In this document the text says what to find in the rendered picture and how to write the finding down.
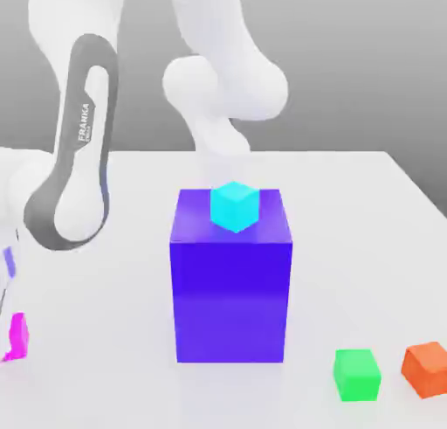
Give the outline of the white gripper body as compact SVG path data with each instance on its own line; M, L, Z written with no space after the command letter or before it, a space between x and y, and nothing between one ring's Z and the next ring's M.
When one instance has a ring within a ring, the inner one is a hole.
M0 300L0 362L10 350L10 322L13 314L13 282L9 281Z

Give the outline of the small magenta cube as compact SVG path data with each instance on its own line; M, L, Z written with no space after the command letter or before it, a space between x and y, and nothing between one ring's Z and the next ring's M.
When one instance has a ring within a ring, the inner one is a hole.
M10 322L10 350L4 354L2 363L26 358L28 354L29 338L30 335L25 314L23 312L15 313L11 317Z

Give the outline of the small cyan cube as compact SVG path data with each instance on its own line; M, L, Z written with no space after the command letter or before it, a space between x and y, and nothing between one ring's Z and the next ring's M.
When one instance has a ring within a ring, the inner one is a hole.
M210 220L239 233L259 220L260 190L230 182L210 191Z

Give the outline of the small green cube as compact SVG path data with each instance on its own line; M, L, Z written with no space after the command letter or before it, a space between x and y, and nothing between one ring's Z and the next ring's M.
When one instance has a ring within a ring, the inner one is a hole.
M382 374L371 349L337 349L333 374L342 402L377 400Z

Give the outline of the small orange cube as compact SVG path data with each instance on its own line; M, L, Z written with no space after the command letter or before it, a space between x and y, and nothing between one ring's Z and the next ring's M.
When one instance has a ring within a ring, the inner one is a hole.
M401 373L420 398L447 394L447 350L439 342L409 346Z

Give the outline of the large purple box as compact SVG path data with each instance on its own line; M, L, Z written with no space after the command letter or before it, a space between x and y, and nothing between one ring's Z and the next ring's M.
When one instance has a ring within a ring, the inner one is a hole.
M278 190L261 190L240 233L210 221L208 190L181 190L169 255L178 362L283 361L292 235Z

